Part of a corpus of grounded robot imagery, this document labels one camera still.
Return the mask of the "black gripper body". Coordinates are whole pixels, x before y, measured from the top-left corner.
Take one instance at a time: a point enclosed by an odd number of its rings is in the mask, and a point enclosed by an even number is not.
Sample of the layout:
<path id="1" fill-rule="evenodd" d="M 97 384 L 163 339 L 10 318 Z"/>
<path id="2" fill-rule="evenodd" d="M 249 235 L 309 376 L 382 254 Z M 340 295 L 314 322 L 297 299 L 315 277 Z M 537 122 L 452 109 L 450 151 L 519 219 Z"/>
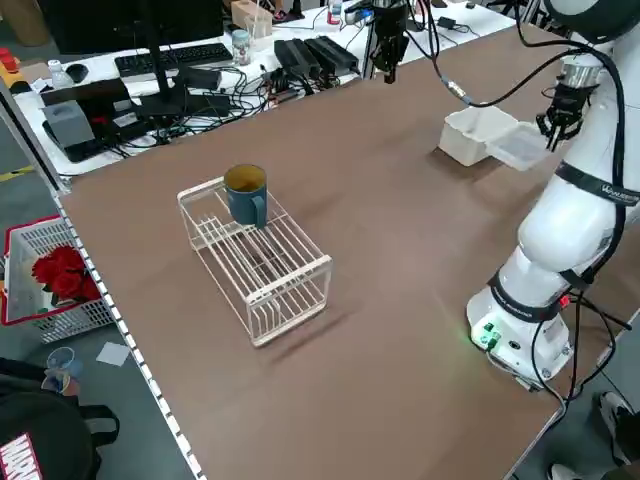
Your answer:
<path id="1" fill-rule="evenodd" d="M 552 102 L 548 108 L 548 116 L 550 118 L 560 116 L 581 117 L 584 105 L 590 96 L 590 87 L 571 87 L 558 83 L 554 88 Z"/>
<path id="2" fill-rule="evenodd" d="M 406 3 L 375 5 L 373 11 L 375 33 L 379 40 L 388 40 L 402 35 L 408 16 Z"/>

